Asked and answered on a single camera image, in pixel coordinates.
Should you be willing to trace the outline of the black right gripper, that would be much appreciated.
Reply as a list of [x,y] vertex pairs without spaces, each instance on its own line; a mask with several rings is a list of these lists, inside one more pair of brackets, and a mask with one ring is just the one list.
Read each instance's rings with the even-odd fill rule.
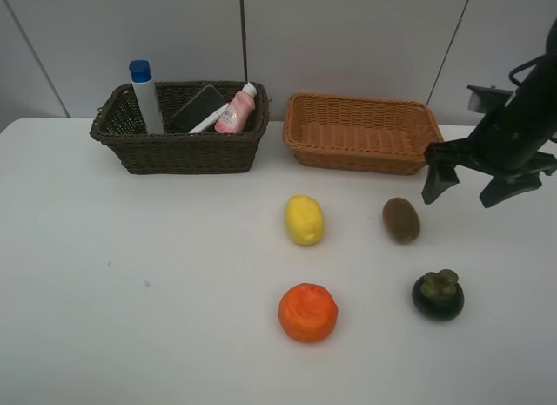
[[424,203],[431,205],[459,184],[457,165],[493,176],[480,193],[485,208],[539,189],[539,173],[551,176],[556,172],[556,157],[540,152],[555,134],[554,115],[530,121],[486,115],[468,137],[429,145],[425,152],[428,173],[421,192]]

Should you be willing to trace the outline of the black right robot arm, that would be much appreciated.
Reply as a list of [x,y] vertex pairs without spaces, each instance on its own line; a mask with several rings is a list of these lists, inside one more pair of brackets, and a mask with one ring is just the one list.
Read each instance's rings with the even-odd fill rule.
[[556,157],[541,151],[556,140],[556,29],[547,35],[546,51],[511,70],[514,91],[470,86],[469,108],[483,118],[466,138],[431,143],[421,195],[431,205],[459,184],[456,167],[482,172],[491,181],[480,193],[486,208],[540,188],[540,175],[556,171]]

